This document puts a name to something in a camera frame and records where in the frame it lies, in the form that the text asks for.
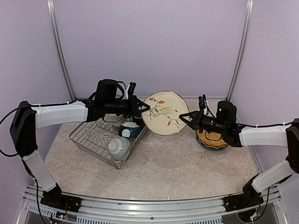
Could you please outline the cream bird pattern plate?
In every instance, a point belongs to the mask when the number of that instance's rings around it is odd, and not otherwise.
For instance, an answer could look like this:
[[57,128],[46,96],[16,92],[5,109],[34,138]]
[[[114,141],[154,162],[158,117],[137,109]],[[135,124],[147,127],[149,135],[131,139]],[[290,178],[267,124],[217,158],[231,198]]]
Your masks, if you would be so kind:
[[148,96],[144,103],[150,109],[142,113],[146,127],[153,133],[168,136],[186,127],[179,116],[189,112],[186,101],[173,91],[159,91]]

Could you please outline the yellow dotted plate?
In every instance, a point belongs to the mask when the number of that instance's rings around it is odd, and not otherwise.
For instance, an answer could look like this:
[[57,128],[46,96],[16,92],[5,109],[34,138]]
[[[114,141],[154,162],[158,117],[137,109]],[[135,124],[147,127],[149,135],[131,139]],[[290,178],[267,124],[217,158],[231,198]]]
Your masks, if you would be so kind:
[[217,151],[222,151],[223,149],[225,149],[227,146],[228,146],[228,144],[215,144],[215,143],[210,143],[210,144],[208,144],[208,143],[205,143],[203,140],[201,140],[198,136],[196,136],[196,140],[197,140],[197,142],[204,148],[204,149],[206,149],[206,150],[208,150],[208,151],[215,151],[215,152],[217,152]]
[[203,130],[200,132],[199,130],[196,131],[196,135],[203,140],[205,143],[215,143],[215,144],[225,144],[226,142],[222,139],[222,135],[219,133],[214,132],[207,132],[206,130]]

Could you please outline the blue dotted plate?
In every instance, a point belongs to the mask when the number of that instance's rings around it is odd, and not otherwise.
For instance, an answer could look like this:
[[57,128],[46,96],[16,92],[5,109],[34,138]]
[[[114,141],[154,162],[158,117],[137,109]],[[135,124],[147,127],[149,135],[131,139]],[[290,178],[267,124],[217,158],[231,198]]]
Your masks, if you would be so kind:
[[206,151],[209,151],[209,152],[221,152],[228,147],[228,144],[224,145],[224,146],[220,146],[220,147],[213,147],[210,145],[206,145],[205,143],[201,142],[198,138],[196,139],[196,141],[199,143],[199,145],[203,149],[205,149]]

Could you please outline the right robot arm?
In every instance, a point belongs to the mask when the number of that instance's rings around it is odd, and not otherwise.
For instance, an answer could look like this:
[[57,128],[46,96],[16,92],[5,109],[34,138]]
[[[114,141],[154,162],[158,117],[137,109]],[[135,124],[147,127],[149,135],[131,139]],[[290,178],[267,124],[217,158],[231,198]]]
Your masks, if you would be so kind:
[[218,102],[215,117],[205,114],[205,109],[207,109],[205,97],[199,98],[199,108],[199,111],[179,116],[195,131],[218,133],[232,147],[280,146],[288,150],[288,155],[284,160],[246,183],[239,196],[241,206],[249,207],[264,190],[299,172],[298,119],[283,124],[253,126],[237,123],[237,108],[229,101]]

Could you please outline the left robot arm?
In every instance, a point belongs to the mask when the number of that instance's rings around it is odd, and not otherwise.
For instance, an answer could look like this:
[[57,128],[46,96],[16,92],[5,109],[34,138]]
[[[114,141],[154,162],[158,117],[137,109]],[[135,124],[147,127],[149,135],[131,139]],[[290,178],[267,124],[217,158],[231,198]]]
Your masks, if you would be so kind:
[[14,119],[10,126],[16,153],[35,179],[37,185],[47,193],[47,200],[59,208],[65,204],[65,196],[48,171],[38,152],[36,131],[48,126],[64,123],[93,122],[107,114],[131,118],[146,112],[150,106],[134,95],[136,84],[125,86],[122,81],[103,79],[98,82],[96,91],[85,99],[58,104],[30,104],[22,101],[12,110]]

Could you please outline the dark blue mug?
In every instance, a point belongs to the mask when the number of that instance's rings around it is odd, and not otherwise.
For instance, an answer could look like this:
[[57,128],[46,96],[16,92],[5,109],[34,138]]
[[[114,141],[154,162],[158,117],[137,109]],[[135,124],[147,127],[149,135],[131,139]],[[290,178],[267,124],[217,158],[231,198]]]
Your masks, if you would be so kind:
[[141,116],[134,116],[132,121],[135,122],[141,129],[144,128],[145,124]]

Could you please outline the navy white bowl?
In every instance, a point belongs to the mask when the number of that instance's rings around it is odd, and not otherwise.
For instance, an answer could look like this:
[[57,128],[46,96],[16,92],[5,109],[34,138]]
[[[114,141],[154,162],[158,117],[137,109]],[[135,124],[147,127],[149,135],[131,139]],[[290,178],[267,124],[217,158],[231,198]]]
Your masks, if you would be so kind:
[[135,122],[124,122],[120,125],[118,135],[124,138],[137,138],[141,127]]

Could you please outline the white ceramic mug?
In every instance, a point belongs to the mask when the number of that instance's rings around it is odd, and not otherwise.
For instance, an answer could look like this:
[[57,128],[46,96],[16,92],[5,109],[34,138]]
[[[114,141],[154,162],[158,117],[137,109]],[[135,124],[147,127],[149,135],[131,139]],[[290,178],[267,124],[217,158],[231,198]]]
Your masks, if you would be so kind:
[[125,122],[125,119],[122,115],[109,114],[109,122],[115,127],[120,127]]

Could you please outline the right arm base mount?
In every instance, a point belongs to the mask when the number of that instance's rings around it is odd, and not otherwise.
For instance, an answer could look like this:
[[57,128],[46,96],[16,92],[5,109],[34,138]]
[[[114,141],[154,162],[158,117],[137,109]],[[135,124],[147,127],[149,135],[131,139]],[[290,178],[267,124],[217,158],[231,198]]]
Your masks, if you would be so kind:
[[223,198],[226,212],[241,210],[264,202],[262,194],[256,192],[251,184],[246,184],[242,193],[236,195],[228,195]]

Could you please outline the aluminium front rail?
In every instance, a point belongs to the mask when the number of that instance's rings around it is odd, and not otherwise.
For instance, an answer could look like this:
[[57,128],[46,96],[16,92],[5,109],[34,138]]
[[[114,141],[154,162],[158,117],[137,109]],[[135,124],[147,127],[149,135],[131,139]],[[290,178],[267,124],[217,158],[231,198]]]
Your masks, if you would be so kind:
[[132,201],[82,196],[78,212],[67,212],[37,204],[35,186],[27,186],[14,224],[225,224],[240,223],[242,210],[226,211],[223,196],[190,200]]

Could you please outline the right aluminium frame post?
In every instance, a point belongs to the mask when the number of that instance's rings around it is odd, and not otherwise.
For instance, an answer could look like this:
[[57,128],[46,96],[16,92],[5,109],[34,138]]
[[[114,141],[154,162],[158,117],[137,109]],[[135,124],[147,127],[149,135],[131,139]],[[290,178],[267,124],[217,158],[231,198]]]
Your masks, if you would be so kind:
[[227,93],[227,96],[226,96],[227,101],[232,100],[232,97],[233,97],[233,94],[234,94],[234,91],[235,91],[235,88],[236,88],[236,85],[237,85],[237,79],[239,77],[239,73],[240,73],[240,69],[241,69],[241,66],[242,66],[244,53],[245,53],[246,46],[247,46],[247,40],[248,40],[250,24],[251,24],[251,18],[252,18],[252,13],[253,13],[253,5],[254,5],[253,0],[247,0],[240,45],[239,45],[239,48],[238,48],[238,53],[237,53],[235,66],[234,66],[234,69],[233,69],[232,79],[231,79],[229,89],[228,89],[228,93]]

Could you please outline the aluminium frame post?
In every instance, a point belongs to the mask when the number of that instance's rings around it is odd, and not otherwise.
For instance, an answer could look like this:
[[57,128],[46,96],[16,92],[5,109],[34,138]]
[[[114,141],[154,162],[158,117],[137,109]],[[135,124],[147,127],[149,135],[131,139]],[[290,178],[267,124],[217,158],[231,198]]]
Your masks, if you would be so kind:
[[58,22],[57,22],[57,16],[56,16],[56,10],[55,10],[55,2],[54,0],[47,0],[47,8],[49,12],[49,18],[50,18],[50,25],[53,33],[54,43],[56,47],[57,57],[58,61],[61,67],[61,71],[63,74],[64,82],[66,84],[66,88],[69,94],[69,97],[71,100],[75,100],[75,92],[71,83],[71,78],[67,69],[65,56],[63,52],[63,47],[60,40],[59,35],[59,28],[58,28]]
[[244,53],[245,53],[246,46],[247,46],[247,40],[248,40],[250,24],[251,24],[251,18],[252,18],[252,13],[253,13],[253,5],[254,5],[253,0],[247,0],[240,45],[239,45],[239,48],[238,48],[238,53],[237,53],[235,66],[234,66],[234,69],[233,69],[232,79],[231,79],[229,89],[228,89],[228,93],[227,93],[227,96],[226,96],[227,101],[232,100],[232,97],[233,97],[233,94],[234,94],[234,91],[235,91],[235,88],[236,88],[236,85],[237,85],[237,79],[239,77],[239,73],[240,73],[240,69],[241,69],[241,66],[242,66]]

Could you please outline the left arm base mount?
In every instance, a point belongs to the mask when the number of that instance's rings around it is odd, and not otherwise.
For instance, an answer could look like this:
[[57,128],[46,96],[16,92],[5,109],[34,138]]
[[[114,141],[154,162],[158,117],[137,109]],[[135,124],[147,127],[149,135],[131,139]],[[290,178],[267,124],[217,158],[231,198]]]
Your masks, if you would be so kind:
[[62,193],[61,188],[56,186],[50,191],[43,191],[41,204],[52,208],[78,213],[82,199]]

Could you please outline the left aluminium frame post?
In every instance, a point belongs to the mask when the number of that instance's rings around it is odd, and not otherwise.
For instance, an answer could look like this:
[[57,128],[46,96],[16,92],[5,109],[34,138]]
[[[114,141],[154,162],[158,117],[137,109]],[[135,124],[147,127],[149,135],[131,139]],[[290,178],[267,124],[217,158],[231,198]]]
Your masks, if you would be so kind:
[[66,88],[69,94],[69,97],[71,100],[75,100],[75,92],[71,83],[71,78],[67,69],[65,56],[63,52],[63,47],[60,40],[59,35],[59,28],[58,28],[58,22],[57,22],[57,16],[56,16],[56,10],[55,10],[55,2],[54,0],[47,0],[47,8],[49,12],[49,18],[50,18],[50,25],[53,33],[54,43],[56,47],[57,57],[58,61],[61,67],[61,71],[63,74],[64,82],[66,84]]

